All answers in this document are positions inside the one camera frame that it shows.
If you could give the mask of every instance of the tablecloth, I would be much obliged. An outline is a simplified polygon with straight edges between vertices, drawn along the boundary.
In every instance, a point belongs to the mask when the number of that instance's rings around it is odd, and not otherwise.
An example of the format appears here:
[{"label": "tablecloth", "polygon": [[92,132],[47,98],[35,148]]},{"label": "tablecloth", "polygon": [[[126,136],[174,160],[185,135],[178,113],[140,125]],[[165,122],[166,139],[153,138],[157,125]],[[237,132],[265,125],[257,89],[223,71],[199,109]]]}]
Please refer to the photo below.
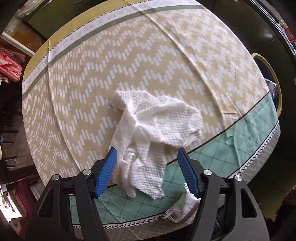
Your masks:
[{"label": "tablecloth", "polygon": [[[22,84],[23,120],[43,183],[74,176],[108,152],[122,111],[115,90],[168,95],[201,111],[192,159],[217,175],[248,182],[273,151],[280,128],[264,78],[234,33],[193,0],[109,0],[57,31],[32,57]],[[163,213],[184,192],[176,153],[166,149],[162,189],[153,200],[110,185],[96,200],[110,240],[140,240],[183,227]],[[75,197],[72,220],[79,227]]]}]

